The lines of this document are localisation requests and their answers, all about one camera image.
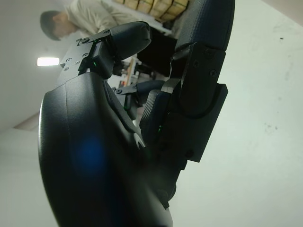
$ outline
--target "cardboard box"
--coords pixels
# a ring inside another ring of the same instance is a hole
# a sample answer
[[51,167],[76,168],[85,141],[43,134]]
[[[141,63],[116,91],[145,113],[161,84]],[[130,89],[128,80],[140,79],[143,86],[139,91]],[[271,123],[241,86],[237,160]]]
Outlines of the cardboard box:
[[171,6],[172,0],[154,0],[150,15],[160,18]]
[[136,10],[138,7],[139,0],[125,0],[124,4],[130,9]]
[[120,4],[124,4],[124,0],[114,0],[115,2],[118,2]]
[[178,16],[186,9],[187,4],[188,0],[174,0],[166,13]]
[[170,13],[165,13],[161,17],[161,19],[164,20],[164,21],[168,21],[168,20],[174,20],[176,17],[177,17],[176,15],[172,15]]
[[139,0],[137,11],[149,13],[152,9],[153,0]]

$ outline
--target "fluorescent light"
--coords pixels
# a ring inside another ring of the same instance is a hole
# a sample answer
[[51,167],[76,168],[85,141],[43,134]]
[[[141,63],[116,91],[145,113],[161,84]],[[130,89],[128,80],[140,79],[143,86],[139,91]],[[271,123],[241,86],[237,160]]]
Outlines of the fluorescent light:
[[59,65],[59,58],[38,58],[37,66]]

